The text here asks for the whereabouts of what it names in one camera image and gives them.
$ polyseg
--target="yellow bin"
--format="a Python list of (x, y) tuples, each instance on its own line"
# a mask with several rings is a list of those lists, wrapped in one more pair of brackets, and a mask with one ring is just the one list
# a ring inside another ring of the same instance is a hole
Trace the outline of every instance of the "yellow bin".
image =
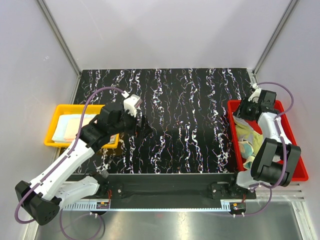
[[(88, 105), (88, 107), (85, 110), (86, 114), (99, 114), (101, 108), (104, 105)], [(66, 142), (54, 142), (52, 141), (52, 137), (54, 136), (54, 133), (57, 128), (58, 120), (60, 115), (66, 115), (66, 114), (82, 114), (82, 111), (84, 110), (85, 105), (83, 104), (60, 104), (56, 107), (49, 130), (45, 136), (44, 144), (46, 146), (56, 147), (56, 148), (66, 148), (70, 146), (70, 143)], [(119, 142), (119, 134), (115, 136), (115, 142), (112, 144), (106, 144), (102, 148), (103, 149), (116, 149)]]

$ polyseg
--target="metal floor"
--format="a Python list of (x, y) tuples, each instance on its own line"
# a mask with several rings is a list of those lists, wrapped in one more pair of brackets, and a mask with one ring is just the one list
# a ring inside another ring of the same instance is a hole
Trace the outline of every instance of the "metal floor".
[[(259, 210), (257, 202), (247, 203), (248, 212)], [(63, 225), (83, 215), (80, 211), (63, 212)], [(105, 232), (100, 240), (302, 240), (290, 202), (271, 202), (255, 216), (232, 218), (222, 212), (107, 212)], [(99, 227), (93, 216), (74, 222), (65, 231), (70, 237), (84, 240)], [(65, 240), (60, 232), (59, 217), (39, 226), (36, 240)]]

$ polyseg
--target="gray wall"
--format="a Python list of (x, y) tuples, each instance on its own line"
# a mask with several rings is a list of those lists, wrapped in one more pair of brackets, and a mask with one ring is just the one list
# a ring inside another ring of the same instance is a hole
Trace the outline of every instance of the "gray wall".
[(290, 2), (44, 1), (81, 69), (252, 69)]
[[(15, 185), (49, 166), (44, 137), (57, 104), (68, 103), (76, 75), (35, 0), (0, 0), (0, 232), (21, 239)], [(20, 210), (20, 218), (27, 214)]]
[[(309, 174), (302, 184), (307, 206), (320, 237), (320, 1), (301, 0), (288, 20), (266, 61), (258, 72), (258, 81), (273, 81), (286, 85), (295, 103), (287, 114)], [(281, 89), (278, 93), (285, 107), (290, 97)]]

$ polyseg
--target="marble tabletop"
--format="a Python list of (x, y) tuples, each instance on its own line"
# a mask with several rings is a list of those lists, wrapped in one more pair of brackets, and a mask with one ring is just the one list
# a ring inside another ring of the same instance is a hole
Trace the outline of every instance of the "marble tabletop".
[[(140, 113), (153, 129), (140, 141), (124, 134), (117, 149), (103, 149), (75, 173), (226, 173), (236, 167), (227, 102), (250, 91), (245, 68), (84, 70), (74, 104), (95, 90), (113, 86), (141, 96)], [(121, 102), (116, 91), (98, 94), (91, 104)]]

